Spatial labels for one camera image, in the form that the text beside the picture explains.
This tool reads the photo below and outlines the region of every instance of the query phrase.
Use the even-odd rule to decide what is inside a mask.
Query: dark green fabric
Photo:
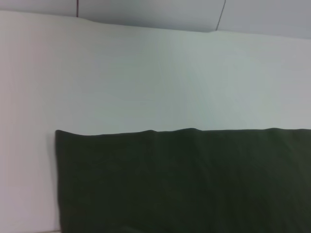
[[[56,131],[62,233],[310,233],[311,130]]]

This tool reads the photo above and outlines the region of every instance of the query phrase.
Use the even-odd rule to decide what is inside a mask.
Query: green cloth
[[[62,233],[310,233],[311,130],[56,131]]]

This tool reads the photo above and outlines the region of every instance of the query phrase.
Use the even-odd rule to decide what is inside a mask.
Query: white surface
[[[210,32],[225,0],[80,0],[79,17],[121,25]]]
[[[0,0],[0,10],[75,16],[77,0]]]
[[[311,41],[0,12],[0,232],[58,228],[53,134],[311,128]]]
[[[310,0],[227,0],[219,30],[311,38]]]

